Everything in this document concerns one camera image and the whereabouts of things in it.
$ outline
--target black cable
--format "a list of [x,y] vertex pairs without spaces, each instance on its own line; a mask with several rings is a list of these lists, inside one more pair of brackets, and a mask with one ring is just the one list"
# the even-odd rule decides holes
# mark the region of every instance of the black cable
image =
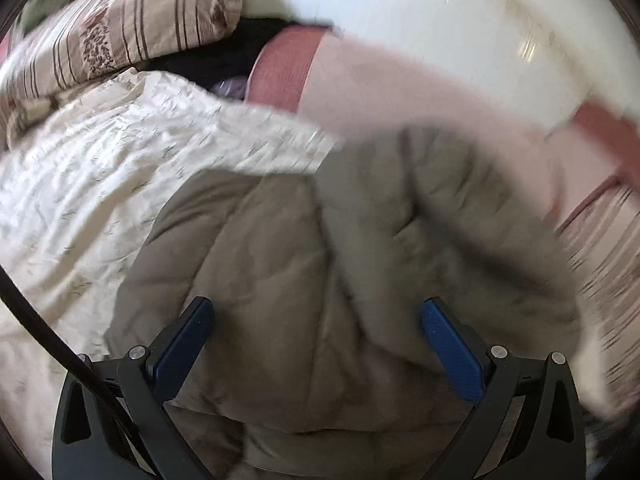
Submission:
[[11,278],[0,266],[0,299],[11,311],[20,324],[25,327],[33,338],[51,354],[51,356],[66,368],[73,376],[86,387],[94,396],[99,399],[109,410],[111,416],[119,424],[127,438],[140,453],[140,455],[150,463],[148,453],[140,437],[138,427],[133,423],[129,414],[118,402],[110,389],[89,369],[80,358],[74,354],[62,339],[58,337],[49,325],[31,306],[29,301],[22,295],[20,290],[12,282]]

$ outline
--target bedding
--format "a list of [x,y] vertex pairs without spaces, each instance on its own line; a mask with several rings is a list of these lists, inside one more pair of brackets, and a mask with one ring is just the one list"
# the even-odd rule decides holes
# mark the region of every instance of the bedding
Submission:
[[241,6],[242,0],[76,0],[66,6],[0,68],[0,151],[7,147],[10,118],[30,103],[141,60],[224,38]]
[[557,215],[561,175],[543,130],[423,63],[331,31],[290,27],[260,54],[246,100],[295,112],[346,139],[442,124],[490,155],[540,216]]
[[228,38],[152,59],[145,70],[171,72],[211,91],[232,77],[249,77],[264,45],[295,23],[280,18],[240,18]]
[[562,166],[559,231],[588,320],[573,363],[580,400],[623,426],[640,399],[640,137],[634,124],[591,101],[547,143]]
[[[553,228],[437,126],[346,144],[313,175],[198,172],[118,290],[112,353],[151,343],[196,296],[216,329],[170,404],[228,480],[422,478],[469,410],[418,323],[431,296],[519,356],[570,359],[580,335]],[[200,414],[217,427],[203,434]]]
[[[129,69],[81,91],[0,154],[0,259],[75,352],[107,353],[116,290],[169,197],[196,171],[311,172],[316,126]],[[64,370],[0,308],[0,413],[50,478]]]

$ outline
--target quilted fabric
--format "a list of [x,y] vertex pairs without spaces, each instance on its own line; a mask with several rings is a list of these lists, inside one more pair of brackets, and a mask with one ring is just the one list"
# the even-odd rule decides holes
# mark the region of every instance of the quilted fabric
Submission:
[[580,330],[553,231],[440,128],[346,146],[313,176],[196,174],[118,291],[111,352],[195,296],[216,330],[171,413],[229,479],[421,478],[468,413],[421,333],[426,298],[518,355],[571,356]]

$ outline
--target pink pillow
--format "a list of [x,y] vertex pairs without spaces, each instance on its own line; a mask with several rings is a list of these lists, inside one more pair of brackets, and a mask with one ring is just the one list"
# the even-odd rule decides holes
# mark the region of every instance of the pink pillow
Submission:
[[448,125],[494,156],[540,216],[558,211],[559,167],[542,131],[421,63],[330,32],[287,29],[260,55],[247,100],[346,139],[409,123]]
[[546,143],[562,167],[560,229],[618,183],[640,191],[640,137],[634,124],[596,102],[583,103]]

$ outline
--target striped pillow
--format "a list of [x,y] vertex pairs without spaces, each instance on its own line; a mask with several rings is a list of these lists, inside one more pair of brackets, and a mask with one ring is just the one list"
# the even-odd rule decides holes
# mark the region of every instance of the striped pillow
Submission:
[[21,108],[141,60],[220,40],[236,28],[241,7],[242,0],[74,1],[0,68],[0,152]]
[[623,413],[640,397],[640,196],[615,185],[562,232],[578,294],[602,320],[600,349],[611,411]]

